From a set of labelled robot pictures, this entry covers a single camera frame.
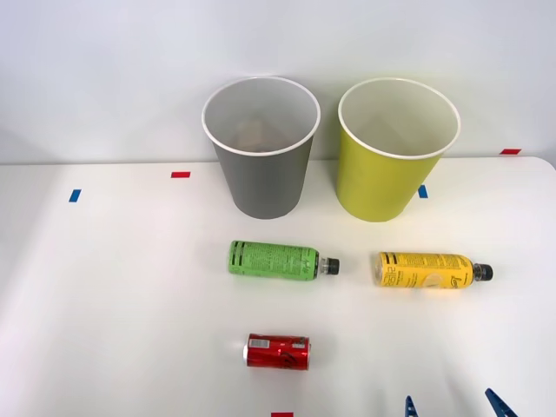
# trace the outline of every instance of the soda can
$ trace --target soda can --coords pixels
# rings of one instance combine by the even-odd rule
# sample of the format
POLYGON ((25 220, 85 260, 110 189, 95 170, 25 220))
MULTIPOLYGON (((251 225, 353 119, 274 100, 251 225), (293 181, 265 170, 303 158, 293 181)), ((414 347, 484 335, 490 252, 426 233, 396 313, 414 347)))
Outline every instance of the soda can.
POLYGON ((250 334, 243 348, 248 367, 309 370, 311 345, 308 337, 250 334))

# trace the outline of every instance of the gray paper cup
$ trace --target gray paper cup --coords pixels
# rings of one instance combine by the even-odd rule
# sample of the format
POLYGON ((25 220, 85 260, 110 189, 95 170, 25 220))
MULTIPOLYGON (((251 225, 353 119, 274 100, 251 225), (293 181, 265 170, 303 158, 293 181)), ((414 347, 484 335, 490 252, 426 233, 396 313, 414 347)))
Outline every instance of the gray paper cup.
POLYGON ((275 76, 228 84, 207 100, 202 126, 239 210, 274 219, 297 205, 320 120, 308 89, 275 76))

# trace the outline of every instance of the black bottle cap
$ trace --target black bottle cap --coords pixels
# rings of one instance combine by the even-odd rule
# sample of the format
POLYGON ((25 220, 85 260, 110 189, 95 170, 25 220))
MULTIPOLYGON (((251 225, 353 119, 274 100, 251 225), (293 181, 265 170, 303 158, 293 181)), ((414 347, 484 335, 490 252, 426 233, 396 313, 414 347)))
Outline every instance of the black bottle cap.
POLYGON ((491 267, 490 265, 486 265, 485 263, 480 263, 480 278, 477 281, 490 281, 493 279, 493 267, 491 267))
POLYGON ((336 258, 328 258, 328 273, 330 275, 338 275, 340 272, 340 260, 336 258))

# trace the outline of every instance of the white wall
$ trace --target white wall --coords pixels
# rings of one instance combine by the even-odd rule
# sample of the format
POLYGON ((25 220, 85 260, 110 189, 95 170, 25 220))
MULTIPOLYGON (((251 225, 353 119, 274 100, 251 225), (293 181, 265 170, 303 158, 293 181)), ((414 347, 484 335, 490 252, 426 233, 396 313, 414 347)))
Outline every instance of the white wall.
POLYGON ((452 155, 556 162, 554 16, 549 0, 6 0, 0 162, 214 160, 204 101, 258 74, 316 94, 313 158, 337 152, 349 85, 399 75, 460 109, 452 155))

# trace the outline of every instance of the white table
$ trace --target white table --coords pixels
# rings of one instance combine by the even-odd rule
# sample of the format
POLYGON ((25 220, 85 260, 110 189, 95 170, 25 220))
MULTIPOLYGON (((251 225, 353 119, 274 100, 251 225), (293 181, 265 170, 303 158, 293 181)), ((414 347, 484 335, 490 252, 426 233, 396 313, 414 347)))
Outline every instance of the white table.
POLYGON ((217 163, 0 167, 0 415, 400 417, 411 394, 420 417, 493 417, 487 387, 552 415, 553 167, 445 159, 385 223, 345 212, 334 176, 311 162, 297 208, 261 221, 217 163), (311 246, 341 272, 229 275, 233 239, 311 246), (380 250, 460 253, 494 279, 377 288, 380 250), (250 332, 309 336, 310 370, 245 367, 250 332))

